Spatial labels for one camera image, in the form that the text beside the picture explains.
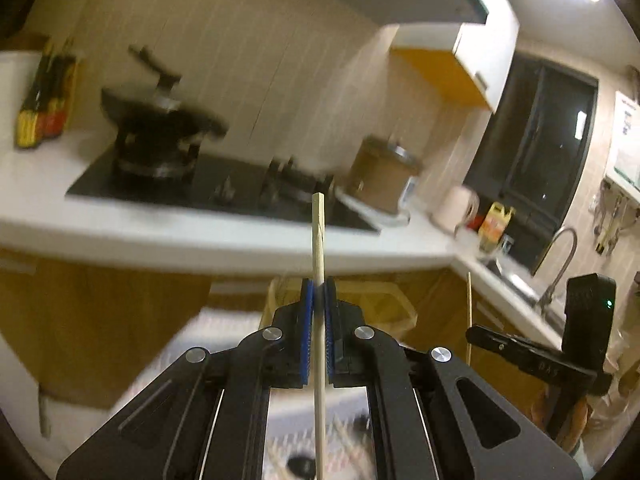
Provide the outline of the person's right hand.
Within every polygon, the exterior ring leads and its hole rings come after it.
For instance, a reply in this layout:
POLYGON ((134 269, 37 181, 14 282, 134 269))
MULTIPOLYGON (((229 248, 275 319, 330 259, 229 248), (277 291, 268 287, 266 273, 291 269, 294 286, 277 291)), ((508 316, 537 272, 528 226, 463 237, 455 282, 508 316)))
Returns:
MULTIPOLYGON (((547 390, 542 390, 529 410, 530 420, 540 429, 544 429, 544 419, 551 408, 551 401, 547 390)), ((555 442, 568 454, 572 454, 579 443, 590 415, 590 406, 586 398, 579 400, 555 442)))

